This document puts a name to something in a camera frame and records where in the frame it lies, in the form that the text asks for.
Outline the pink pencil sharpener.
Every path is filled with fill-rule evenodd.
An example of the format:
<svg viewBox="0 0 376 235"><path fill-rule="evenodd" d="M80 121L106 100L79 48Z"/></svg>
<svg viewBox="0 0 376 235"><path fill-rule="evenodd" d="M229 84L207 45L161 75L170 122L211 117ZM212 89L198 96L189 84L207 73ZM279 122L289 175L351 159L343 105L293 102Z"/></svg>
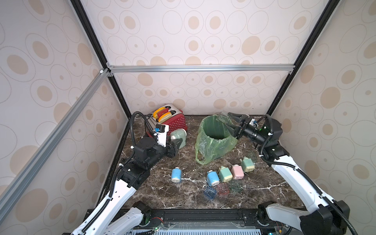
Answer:
<svg viewBox="0 0 376 235"><path fill-rule="evenodd" d="M240 165L233 165L231 168L231 173L233 176L233 180L241 180L244 178L244 172Z"/></svg>

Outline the clear blue shavings tray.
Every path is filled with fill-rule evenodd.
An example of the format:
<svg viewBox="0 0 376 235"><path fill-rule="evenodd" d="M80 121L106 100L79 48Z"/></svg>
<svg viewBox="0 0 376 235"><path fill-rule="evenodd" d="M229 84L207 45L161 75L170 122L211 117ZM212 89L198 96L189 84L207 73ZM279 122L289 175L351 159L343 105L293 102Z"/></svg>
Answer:
<svg viewBox="0 0 376 235"><path fill-rule="evenodd" d="M205 187L203 194L208 200L213 201L217 196L217 191L213 187Z"/></svg>

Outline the mint green pencil sharpener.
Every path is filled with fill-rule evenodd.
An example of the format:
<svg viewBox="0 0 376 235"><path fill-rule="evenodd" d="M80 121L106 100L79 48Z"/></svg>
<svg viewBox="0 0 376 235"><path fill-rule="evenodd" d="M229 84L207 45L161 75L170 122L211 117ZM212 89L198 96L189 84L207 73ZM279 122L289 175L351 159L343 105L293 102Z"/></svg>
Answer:
<svg viewBox="0 0 376 235"><path fill-rule="evenodd" d="M240 165L242 167L243 172L252 172L255 169L253 161L248 157L244 157L241 160Z"/></svg>

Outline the clear green shavings tray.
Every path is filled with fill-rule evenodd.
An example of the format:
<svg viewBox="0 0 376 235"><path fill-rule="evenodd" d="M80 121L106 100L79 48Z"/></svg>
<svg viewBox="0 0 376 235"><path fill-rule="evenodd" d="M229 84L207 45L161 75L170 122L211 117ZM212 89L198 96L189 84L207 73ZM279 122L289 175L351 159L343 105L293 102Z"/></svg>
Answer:
<svg viewBox="0 0 376 235"><path fill-rule="evenodd" d="M242 193L242 183L240 181L230 181L229 188L232 193Z"/></svg>

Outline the clear pink shavings tray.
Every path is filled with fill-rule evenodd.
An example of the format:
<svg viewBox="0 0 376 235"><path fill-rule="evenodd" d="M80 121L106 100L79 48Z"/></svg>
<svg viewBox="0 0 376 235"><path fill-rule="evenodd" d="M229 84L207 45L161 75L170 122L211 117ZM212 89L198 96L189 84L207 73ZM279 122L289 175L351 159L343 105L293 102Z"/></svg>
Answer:
<svg viewBox="0 0 376 235"><path fill-rule="evenodd" d="M220 183L216 186L217 195L220 197L227 197L230 194L230 189L227 183Z"/></svg>

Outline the sage green pencil sharpener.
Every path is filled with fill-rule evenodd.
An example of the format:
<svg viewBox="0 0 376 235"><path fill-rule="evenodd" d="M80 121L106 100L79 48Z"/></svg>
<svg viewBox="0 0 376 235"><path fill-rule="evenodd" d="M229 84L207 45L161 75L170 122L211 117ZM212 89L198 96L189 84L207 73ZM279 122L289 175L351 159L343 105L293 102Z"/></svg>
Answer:
<svg viewBox="0 0 376 235"><path fill-rule="evenodd" d="M183 148L186 146L186 138L187 138L187 132L185 129L180 128L176 129L171 132L170 134L171 140L181 140L179 148Z"/></svg>

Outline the clear dark shavings tray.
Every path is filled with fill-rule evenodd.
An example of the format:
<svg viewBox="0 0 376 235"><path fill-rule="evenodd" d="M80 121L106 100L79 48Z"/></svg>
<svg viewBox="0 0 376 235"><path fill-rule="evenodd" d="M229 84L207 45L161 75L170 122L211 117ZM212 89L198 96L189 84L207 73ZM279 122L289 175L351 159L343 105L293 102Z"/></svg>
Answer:
<svg viewBox="0 0 376 235"><path fill-rule="evenodd" d="M217 120L225 125L233 124L233 118L224 111L221 111L217 114Z"/></svg>

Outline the light green pencil sharpener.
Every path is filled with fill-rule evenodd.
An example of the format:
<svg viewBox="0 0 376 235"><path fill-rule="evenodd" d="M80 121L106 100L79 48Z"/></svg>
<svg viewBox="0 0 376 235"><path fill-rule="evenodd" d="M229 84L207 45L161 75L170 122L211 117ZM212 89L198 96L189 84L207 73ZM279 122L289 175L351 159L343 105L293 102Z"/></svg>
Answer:
<svg viewBox="0 0 376 235"><path fill-rule="evenodd" d="M228 167L221 166L219 169L219 179L221 182L226 183L233 179L233 175Z"/></svg>

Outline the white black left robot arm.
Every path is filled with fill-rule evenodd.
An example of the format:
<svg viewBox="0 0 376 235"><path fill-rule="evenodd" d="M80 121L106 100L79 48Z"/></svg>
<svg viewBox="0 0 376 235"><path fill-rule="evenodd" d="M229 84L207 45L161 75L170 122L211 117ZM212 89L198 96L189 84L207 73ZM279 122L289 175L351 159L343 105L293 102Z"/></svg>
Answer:
<svg viewBox="0 0 376 235"><path fill-rule="evenodd" d="M138 142L133 130L136 116L143 118L149 129L149 134ZM115 216L150 176L151 169L161 159L177 156L183 140L172 140L168 137L168 126L165 124L157 124L153 129L147 117L139 111L133 113L127 126L132 140L132 154L128 160L119 164L108 194L72 232L74 235L125 235L134 227L149 224L151 209L143 202L135 203L120 218L115 219Z"/></svg>

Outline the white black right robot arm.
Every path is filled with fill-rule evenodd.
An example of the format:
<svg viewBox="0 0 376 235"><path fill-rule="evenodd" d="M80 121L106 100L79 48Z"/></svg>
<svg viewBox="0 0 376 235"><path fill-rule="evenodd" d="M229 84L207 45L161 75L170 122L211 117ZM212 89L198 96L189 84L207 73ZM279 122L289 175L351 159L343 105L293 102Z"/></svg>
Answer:
<svg viewBox="0 0 376 235"><path fill-rule="evenodd" d="M222 113L220 120L233 137L246 137L254 143L259 157L284 178L305 206L303 211L273 201L262 203L257 212L260 225L276 221L305 235L357 233L349 221L349 206L324 192L281 146L279 138L283 129L279 121L268 114L256 120L249 115L230 112Z"/></svg>

